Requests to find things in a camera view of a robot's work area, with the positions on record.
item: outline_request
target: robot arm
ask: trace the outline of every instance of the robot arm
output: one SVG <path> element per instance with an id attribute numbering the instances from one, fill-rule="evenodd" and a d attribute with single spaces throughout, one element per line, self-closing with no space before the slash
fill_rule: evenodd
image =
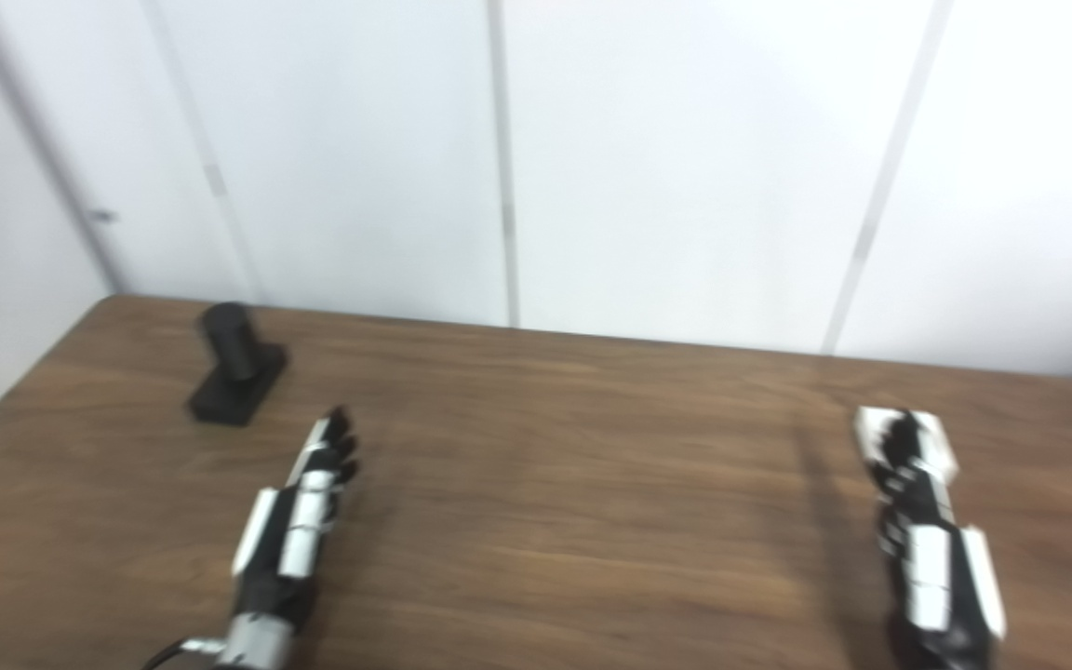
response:
<path id="1" fill-rule="evenodd" d="M 879 489 L 880 550 L 896 598 L 889 643 L 902 670 L 987 670 L 1007 631 L 986 537 L 954 522 L 957 461 L 927 413 L 860 407 L 859 449 Z"/>
<path id="2" fill-rule="evenodd" d="M 281 670 L 293 637 L 316 599 L 314 569 L 333 528 L 345 483 L 357 474 L 357 444 L 341 407 L 314 426 L 285 487 L 264 489 L 235 552 L 235 607 L 224 639 L 188 638 L 157 654 L 152 670 L 176 653 L 215 656 L 215 670 Z"/>

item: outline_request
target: black cable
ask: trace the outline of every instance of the black cable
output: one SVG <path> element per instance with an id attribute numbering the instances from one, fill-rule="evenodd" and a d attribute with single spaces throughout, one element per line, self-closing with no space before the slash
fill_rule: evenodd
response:
<path id="1" fill-rule="evenodd" d="M 154 656 L 149 658 L 140 670 L 154 670 L 157 667 L 163 666 L 163 662 L 176 656 L 176 654 L 184 652 L 184 650 L 181 649 L 184 644 L 184 639 L 187 638 L 176 640 L 173 644 L 166 645 L 166 647 L 162 649 L 160 653 L 154 654 Z"/>

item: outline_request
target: wooden table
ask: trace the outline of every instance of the wooden table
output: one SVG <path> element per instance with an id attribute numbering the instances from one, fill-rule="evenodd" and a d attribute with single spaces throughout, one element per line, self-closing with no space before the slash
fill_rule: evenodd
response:
<path id="1" fill-rule="evenodd" d="M 109 298 L 1 400 L 0 670 L 221 635 L 252 497 L 336 403 L 364 470 L 295 667 L 890 669 L 878 404 L 944 420 L 1001 667 L 1072 669 L 1068 378 L 258 310 L 293 363 L 234 429 L 183 411 L 202 309 Z"/>

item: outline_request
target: black cylinder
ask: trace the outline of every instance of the black cylinder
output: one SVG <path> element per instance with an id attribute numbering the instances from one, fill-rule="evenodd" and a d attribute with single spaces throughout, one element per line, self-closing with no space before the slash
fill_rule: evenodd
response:
<path id="1" fill-rule="evenodd" d="M 200 315 L 200 331 L 213 351 L 218 370 L 235 382 L 254 378 L 264 357 L 242 302 L 218 302 Z"/>

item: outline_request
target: black base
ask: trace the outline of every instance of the black base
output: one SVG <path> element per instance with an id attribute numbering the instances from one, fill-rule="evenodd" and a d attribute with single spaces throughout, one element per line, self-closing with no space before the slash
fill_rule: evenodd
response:
<path id="1" fill-rule="evenodd" d="M 281 344 L 258 344 L 264 357 L 263 370 L 243 382 L 229 381 L 213 369 L 188 400 L 188 411 L 197 420 L 226 426 L 247 426 L 258 404 L 276 384 L 276 378 L 288 363 L 288 353 Z"/>

